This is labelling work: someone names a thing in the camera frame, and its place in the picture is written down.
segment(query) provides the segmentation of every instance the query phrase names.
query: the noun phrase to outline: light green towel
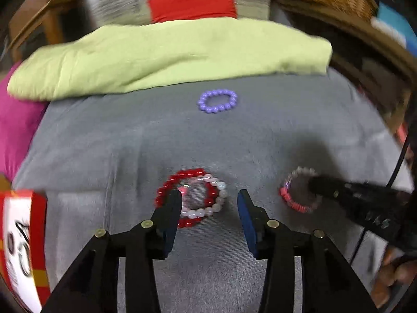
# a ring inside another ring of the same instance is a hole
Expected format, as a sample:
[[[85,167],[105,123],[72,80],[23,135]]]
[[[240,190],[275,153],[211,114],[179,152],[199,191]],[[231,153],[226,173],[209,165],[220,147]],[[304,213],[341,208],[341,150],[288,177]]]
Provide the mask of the light green towel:
[[[74,43],[38,49],[13,74],[8,92],[57,100],[275,72],[325,74],[331,54],[326,39],[271,21],[109,25]]]

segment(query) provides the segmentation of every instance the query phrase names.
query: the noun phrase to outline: gray tablecloth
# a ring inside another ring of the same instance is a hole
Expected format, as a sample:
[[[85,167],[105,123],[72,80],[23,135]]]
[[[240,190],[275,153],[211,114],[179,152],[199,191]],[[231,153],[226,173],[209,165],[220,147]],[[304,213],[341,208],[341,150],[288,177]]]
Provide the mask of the gray tablecloth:
[[[238,106],[210,115],[198,110],[199,95],[215,88],[236,91]],[[376,110],[330,70],[324,77],[246,77],[53,102],[14,186],[47,191],[45,254],[54,288],[95,229],[129,230],[150,217],[170,174],[207,169],[227,183],[230,197],[220,213],[179,230],[168,259],[155,262],[162,311],[255,312],[266,263],[247,249],[238,191],[247,189],[293,230],[324,230],[350,257],[361,228],[337,204],[324,200],[314,214],[300,214],[278,197],[277,186],[297,166],[384,184],[398,155]],[[403,168],[396,186],[411,184]],[[384,246],[370,234],[355,260],[367,288]]]

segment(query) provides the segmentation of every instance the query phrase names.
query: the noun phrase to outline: red cloth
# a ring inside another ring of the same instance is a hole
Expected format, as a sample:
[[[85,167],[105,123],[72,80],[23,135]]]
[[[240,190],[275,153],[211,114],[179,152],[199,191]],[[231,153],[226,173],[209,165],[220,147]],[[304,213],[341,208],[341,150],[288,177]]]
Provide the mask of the red cloth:
[[[148,4],[153,23],[222,16],[237,18],[234,0],[148,0]]]

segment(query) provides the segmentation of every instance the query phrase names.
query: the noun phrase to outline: beaded bracelet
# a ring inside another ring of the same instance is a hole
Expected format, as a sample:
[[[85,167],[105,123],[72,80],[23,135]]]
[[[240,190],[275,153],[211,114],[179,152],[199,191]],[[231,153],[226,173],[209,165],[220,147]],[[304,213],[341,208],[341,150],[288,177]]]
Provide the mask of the beaded bracelet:
[[[228,95],[230,96],[229,102],[221,103],[217,106],[210,107],[206,104],[208,98],[219,95]],[[213,91],[206,91],[200,96],[200,100],[197,102],[201,111],[206,113],[217,113],[222,111],[228,111],[235,107],[237,104],[237,94],[234,91],[229,91],[228,89],[214,89]]]
[[[297,167],[296,170],[292,171],[290,174],[288,174],[287,178],[284,181],[284,185],[279,189],[279,195],[283,198],[283,200],[287,203],[288,206],[290,206],[292,209],[296,210],[300,213],[312,213],[322,202],[322,196],[317,195],[313,203],[308,205],[301,205],[293,200],[291,197],[291,194],[289,193],[289,189],[291,187],[291,182],[297,178],[299,175],[304,176],[316,176],[317,173],[312,168],[302,168]]]
[[[213,212],[219,212],[222,209],[225,198],[227,198],[226,184],[219,179],[208,174],[203,168],[188,169],[178,171],[171,175],[169,180],[164,182],[163,186],[158,189],[157,197],[155,198],[155,206],[161,207],[166,199],[166,196],[183,179],[189,179],[188,183],[183,184],[178,188],[183,196],[183,203],[181,208],[181,218],[178,222],[178,228],[192,227],[199,223],[204,216],[210,216]],[[204,200],[205,208],[189,209],[187,205],[188,188],[191,185],[205,181],[207,188],[206,198]]]

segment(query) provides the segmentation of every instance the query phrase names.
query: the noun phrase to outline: magenta pillow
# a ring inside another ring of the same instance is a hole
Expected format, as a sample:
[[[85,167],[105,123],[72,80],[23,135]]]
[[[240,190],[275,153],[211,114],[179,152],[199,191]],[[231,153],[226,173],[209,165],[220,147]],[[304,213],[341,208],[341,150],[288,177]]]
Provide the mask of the magenta pillow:
[[[28,153],[48,103],[17,100],[7,94],[16,63],[0,82],[0,173],[13,181]]]

